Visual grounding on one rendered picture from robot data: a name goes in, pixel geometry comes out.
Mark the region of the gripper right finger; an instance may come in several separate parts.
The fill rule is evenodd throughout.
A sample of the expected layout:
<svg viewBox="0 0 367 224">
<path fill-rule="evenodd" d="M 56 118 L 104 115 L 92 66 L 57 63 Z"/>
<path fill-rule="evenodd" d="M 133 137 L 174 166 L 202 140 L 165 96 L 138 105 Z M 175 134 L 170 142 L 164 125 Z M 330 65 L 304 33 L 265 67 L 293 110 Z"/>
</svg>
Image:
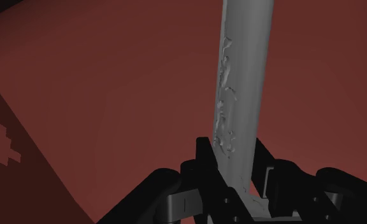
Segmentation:
<svg viewBox="0 0 367 224">
<path fill-rule="evenodd" d="M 297 212 L 301 224 L 367 224 L 367 182 L 342 170 L 308 174 L 257 140 L 251 180 L 273 218 Z"/>
</svg>

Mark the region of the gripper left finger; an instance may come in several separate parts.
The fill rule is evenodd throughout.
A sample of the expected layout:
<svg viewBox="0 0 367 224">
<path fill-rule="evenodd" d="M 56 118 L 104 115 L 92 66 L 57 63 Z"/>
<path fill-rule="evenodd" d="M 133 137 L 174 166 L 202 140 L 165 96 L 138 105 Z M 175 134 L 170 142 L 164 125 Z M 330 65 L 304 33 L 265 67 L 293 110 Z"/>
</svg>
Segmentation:
<svg viewBox="0 0 367 224">
<path fill-rule="evenodd" d="M 207 137 L 196 139 L 196 157 L 180 170 L 159 168 L 96 224 L 254 224 L 236 190 L 221 176 Z"/>
</svg>

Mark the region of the long grey rounded handle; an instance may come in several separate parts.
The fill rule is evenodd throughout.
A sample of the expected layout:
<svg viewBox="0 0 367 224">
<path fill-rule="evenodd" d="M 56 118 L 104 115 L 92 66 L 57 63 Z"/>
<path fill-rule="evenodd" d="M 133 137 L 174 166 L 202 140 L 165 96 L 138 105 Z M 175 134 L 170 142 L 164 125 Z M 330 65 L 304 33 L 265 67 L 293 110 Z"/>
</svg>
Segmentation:
<svg viewBox="0 0 367 224">
<path fill-rule="evenodd" d="M 219 171 L 252 216 L 267 202 L 249 193 L 274 0 L 223 0 L 212 145 Z"/>
</svg>

